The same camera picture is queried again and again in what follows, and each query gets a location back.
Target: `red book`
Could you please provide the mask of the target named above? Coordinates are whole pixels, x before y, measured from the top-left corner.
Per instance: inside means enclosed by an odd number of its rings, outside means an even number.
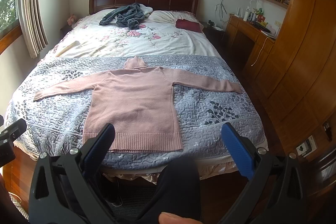
[[[198,22],[192,22],[186,19],[178,19],[176,20],[176,28],[189,30],[193,32],[202,32],[201,27]]]

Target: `window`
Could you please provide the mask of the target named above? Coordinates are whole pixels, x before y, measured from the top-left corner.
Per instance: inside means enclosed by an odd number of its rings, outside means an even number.
[[[21,34],[16,0],[0,0],[0,54]]]
[[[17,24],[16,0],[0,0],[0,39]]]

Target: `curtain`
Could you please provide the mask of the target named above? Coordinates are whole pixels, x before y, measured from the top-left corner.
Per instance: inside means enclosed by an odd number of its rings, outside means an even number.
[[[39,2],[38,0],[16,0],[16,9],[30,57],[36,58],[48,44]]]

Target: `tree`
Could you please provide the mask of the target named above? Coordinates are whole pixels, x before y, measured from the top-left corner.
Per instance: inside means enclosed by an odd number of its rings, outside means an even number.
[[[0,32],[16,20],[16,0],[0,0]]]

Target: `metal screw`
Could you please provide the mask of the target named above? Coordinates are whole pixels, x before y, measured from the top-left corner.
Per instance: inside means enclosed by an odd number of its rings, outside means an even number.
[[[79,151],[79,149],[77,147],[75,147],[75,148],[71,148],[69,152],[70,152],[71,155],[76,155],[78,153],[78,151]]]
[[[47,152],[42,152],[40,154],[40,159],[44,159],[47,156]]]
[[[257,151],[260,155],[265,155],[267,153],[267,150],[263,147],[259,147]]]
[[[296,159],[296,154],[293,153],[293,152],[290,152],[290,153],[289,153],[289,157],[290,157],[291,159]]]

